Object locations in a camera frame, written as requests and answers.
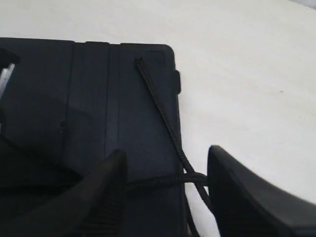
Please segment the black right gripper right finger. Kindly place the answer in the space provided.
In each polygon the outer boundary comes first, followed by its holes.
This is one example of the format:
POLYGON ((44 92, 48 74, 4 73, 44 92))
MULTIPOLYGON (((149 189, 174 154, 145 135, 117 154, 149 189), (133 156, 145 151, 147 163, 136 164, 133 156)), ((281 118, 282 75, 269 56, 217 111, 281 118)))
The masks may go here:
POLYGON ((259 177, 220 146, 208 152, 208 190, 222 237, 314 237, 316 206, 259 177))

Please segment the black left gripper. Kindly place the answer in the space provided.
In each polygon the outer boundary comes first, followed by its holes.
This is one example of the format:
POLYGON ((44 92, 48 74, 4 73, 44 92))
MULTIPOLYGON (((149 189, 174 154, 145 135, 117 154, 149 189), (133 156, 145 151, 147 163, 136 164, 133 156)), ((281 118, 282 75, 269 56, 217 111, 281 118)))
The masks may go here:
POLYGON ((84 172, 71 161, 84 113, 69 103, 72 48, 0 51, 0 191, 62 192, 84 172))

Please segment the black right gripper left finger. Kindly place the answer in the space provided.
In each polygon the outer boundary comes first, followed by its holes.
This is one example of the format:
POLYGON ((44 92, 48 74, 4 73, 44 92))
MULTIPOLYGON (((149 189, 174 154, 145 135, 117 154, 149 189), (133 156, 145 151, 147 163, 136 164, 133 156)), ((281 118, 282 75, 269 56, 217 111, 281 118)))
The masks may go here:
POLYGON ((126 203, 127 159, 115 150, 88 174, 19 153, 0 158, 3 237, 115 237, 126 203))

